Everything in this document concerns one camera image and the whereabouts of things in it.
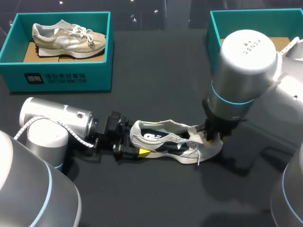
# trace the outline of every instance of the sneaker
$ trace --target sneaker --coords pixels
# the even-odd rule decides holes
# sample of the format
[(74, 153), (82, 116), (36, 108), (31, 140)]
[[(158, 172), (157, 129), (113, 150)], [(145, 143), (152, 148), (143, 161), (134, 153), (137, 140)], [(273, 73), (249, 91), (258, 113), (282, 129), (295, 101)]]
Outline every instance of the sneaker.
[(32, 35), (40, 57), (90, 58), (100, 55), (106, 44), (105, 35), (64, 20), (52, 26), (33, 24)]
[(195, 126), (176, 123), (136, 121), (130, 130), (135, 147), (149, 150), (148, 158), (172, 157), (183, 164), (200, 163), (220, 152), (223, 142), (219, 135), (212, 142)]

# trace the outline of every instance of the beige sneaker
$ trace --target beige sneaker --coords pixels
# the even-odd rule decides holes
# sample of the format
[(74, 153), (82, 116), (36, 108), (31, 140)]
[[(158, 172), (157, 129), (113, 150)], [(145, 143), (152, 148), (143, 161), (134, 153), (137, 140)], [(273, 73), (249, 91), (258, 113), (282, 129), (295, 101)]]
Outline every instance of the beige sneaker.
[(52, 26), (33, 24), (33, 40), (40, 57), (68, 55), (76, 59), (100, 55), (106, 36), (61, 20)]

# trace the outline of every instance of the teal storage box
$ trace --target teal storage box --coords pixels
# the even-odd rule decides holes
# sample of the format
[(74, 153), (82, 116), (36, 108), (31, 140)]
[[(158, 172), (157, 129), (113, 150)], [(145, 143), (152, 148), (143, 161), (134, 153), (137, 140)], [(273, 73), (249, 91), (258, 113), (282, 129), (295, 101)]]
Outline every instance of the teal storage box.
[[(106, 35), (104, 61), (23, 62), (33, 24), (61, 19)], [(11, 92), (109, 91), (113, 51), (110, 12), (18, 13), (0, 52), (0, 74)]]
[(230, 33), (242, 29), (261, 32), (268, 37), (296, 36), (303, 38), (302, 9), (248, 9), (210, 12), (207, 30), (207, 50), (212, 69), (216, 67), (221, 41)]

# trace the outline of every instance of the cardboard insert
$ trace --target cardboard insert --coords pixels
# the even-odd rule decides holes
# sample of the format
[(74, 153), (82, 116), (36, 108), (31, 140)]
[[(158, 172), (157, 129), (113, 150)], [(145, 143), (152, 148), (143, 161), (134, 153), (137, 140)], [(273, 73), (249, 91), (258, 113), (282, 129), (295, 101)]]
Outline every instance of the cardboard insert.
[(23, 62), (58, 62), (58, 61), (104, 61), (104, 54), (87, 59), (73, 59), (70, 57), (39, 57), (36, 44), (29, 42)]

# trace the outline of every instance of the white cable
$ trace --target white cable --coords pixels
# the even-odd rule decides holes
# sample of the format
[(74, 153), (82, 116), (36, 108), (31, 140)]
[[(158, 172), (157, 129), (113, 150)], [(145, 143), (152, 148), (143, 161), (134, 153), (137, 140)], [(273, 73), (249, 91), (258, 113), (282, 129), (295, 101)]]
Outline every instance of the white cable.
[(35, 121), (38, 121), (40, 119), (48, 119), (50, 121), (55, 122), (56, 124), (62, 126), (63, 128), (65, 128), (77, 141), (79, 141), (81, 144), (83, 144), (84, 146), (88, 147), (88, 148), (93, 148), (94, 145), (85, 142), (84, 140), (82, 140), (76, 133), (74, 133), (73, 130), (70, 129), (70, 127), (68, 127), (63, 121), (61, 121), (60, 119), (56, 119), (55, 121), (48, 118), (48, 117), (44, 117), (44, 116), (37, 116), (37, 117), (33, 117), (32, 119), (30, 119), (28, 122), (26, 122), (25, 125), (23, 125), (23, 127), (18, 131), (18, 133), (15, 135), (14, 139), (18, 140), (18, 138), (21, 136), (21, 134)]

